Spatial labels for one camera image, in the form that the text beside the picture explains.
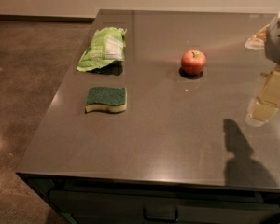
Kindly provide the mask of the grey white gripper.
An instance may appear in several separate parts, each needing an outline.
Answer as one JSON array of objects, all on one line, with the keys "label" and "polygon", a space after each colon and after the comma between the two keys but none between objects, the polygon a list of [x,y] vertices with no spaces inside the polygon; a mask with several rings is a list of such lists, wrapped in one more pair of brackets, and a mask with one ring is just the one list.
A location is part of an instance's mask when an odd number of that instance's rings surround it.
[{"label": "grey white gripper", "polygon": [[261,73],[251,99],[245,122],[252,127],[266,124],[280,109],[280,10],[269,25],[265,25],[245,42],[252,50],[265,49],[267,59],[279,63],[270,73]]}]

